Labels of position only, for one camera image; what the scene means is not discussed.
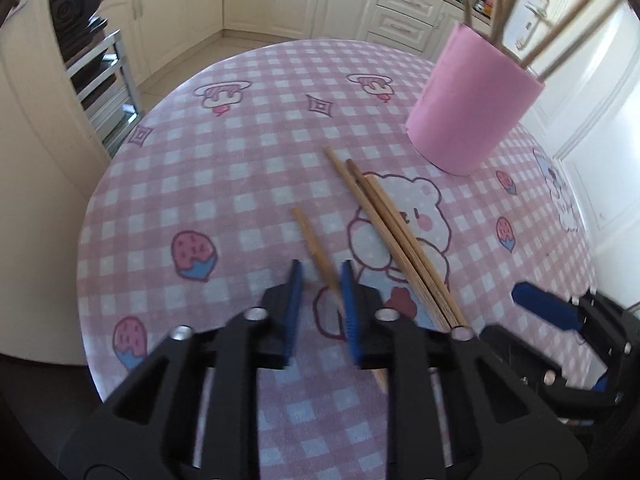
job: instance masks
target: cartoon bear print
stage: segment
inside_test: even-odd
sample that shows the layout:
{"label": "cartoon bear print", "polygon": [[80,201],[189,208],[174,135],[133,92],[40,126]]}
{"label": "cartoon bear print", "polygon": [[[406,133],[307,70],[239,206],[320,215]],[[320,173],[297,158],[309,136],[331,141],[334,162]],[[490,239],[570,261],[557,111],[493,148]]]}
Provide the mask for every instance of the cartoon bear print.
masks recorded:
{"label": "cartoon bear print", "polygon": [[[438,188],[430,180],[421,177],[408,179],[394,174],[375,175],[439,275],[448,283],[449,263],[444,254],[449,249],[451,230],[438,206],[442,199]],[[419,326],[433,328],[426,309],[360,208],[355,211],[348,225],[348,237],[358,282],[379,290],[386,306],[412,318]],[[344,338],[342,320],[330,296],[324,289],[316,296],[316,327],[326,337],[341,339]]]}
{"label": "cartoon bear print", "polygon": [[576,232],[578,230],[578,222],[569,187],[544,153],[534,149],[533,156],[536,157],[540,171],[542,171],[542,175],[545,178],[546,186],[549,188],[549,196],[558,212],[560,225],[567,232]]}

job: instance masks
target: floor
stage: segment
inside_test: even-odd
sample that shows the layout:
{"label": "floor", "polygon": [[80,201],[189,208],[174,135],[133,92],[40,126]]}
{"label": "floor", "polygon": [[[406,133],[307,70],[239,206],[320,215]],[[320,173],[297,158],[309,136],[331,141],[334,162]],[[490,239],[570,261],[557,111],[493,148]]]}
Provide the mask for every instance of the floor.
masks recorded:
{"label": "floor", "polygon": [[207,45],[201,51],[180,63],[180,65],[171,70],[171,72],[166,74],[155,85],[141,94],[142,106],[145,112],[150,111],[174,90],[174,88],[206,67],[223,59],[228,59],[229,57],[237,56],[248,50],[267,46],[268,44],[271,43],[244,40],[241,38],[220,38],[210,45]]}

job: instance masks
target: tablecloth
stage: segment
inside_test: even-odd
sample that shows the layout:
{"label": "tablecloth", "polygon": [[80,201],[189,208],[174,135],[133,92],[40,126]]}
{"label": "tablecloth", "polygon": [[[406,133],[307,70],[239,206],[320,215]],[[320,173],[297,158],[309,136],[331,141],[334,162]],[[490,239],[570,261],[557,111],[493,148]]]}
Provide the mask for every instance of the tablecloth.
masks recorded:
{"label": "tablecloth", "polygon": [[81,232],[82,336],[101,396],[172,327],[221,326],[298,258],[296,356],[259,375],[263,478],[383,478],[385,397],[351,365],[290,208],[303,207],[336,266],[353,260],[385,303],[431,322],[326,144],[378,177],[476,332],[498,322],[580,384],[588,348],[510,298],[519,280],[567,298],[594,283],[574,197],[522,126],[470,177],[426,162],[403,125],[432,67],[369,43],[296,41],[218,62],[163,99],[115,156]]}

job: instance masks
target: wall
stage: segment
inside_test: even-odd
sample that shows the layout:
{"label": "wall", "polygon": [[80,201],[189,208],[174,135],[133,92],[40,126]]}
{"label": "wall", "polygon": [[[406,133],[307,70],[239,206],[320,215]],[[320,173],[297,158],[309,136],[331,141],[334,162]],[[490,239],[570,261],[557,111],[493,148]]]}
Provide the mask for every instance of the wall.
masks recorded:
{"label": "wall", "polygon": [[84,364],[78,235],[109,158],[72,86],[47,0],[0,28],[0,352]]}

